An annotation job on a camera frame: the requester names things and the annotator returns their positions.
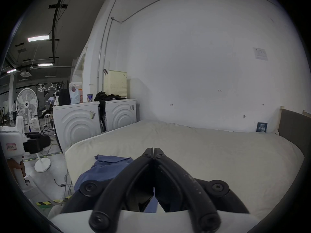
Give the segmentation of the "person's left hand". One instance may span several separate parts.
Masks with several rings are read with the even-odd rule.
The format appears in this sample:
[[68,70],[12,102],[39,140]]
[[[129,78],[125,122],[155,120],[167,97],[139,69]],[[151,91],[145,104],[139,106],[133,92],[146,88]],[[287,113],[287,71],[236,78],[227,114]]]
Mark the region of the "person's left hand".
[[8,164],[8,167],[13,175],[13,177],[16,179],[16,175],[14,173],[14,170],[20,170],[23,177],[26,176],[26,173],[25,173],[25,165],[24,165],[24,162],[21,161],[21,162],[16,162],[14,159],[7,159],[7,164]]

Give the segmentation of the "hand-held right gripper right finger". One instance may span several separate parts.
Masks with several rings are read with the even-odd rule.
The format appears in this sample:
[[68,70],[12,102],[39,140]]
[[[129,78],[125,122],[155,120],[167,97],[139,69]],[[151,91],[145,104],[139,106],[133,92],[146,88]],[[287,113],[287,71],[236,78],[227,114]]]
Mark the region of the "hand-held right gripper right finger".
[[250,214],[225,181],[196,179],[159,148],[155,148],[155,197],[165,212],[188,211],[193,230],[218,230],[218,211]]

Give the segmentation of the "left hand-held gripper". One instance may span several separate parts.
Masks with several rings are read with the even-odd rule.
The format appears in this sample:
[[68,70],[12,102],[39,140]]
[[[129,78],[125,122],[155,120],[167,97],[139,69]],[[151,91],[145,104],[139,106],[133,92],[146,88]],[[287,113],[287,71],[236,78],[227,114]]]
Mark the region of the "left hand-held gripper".
[[[23,161],[25,153],[34,154],[41,152],[51,144],[51,138],[47,134],[36,133],[36,139],[31,139],[33,134],[26,135],[24,131],[24,118],[17,116],[15,126],[1,126],[0,139],[3,154],[7,159],[16,162]],[[20,170],[14,170],[19,188],[24,194],[30,194],[35,186],[27,184]]]

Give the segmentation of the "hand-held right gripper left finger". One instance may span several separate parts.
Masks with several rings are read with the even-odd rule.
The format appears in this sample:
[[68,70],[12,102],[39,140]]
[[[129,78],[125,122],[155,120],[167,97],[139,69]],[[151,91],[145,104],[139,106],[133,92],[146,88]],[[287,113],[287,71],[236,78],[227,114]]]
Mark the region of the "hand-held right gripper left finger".
[[117,230],[122,210],[144,212],[152,200],[153,162],[149,148],[114,178],[83,181],[62,214],[92,210],[88,219],[92,230]]

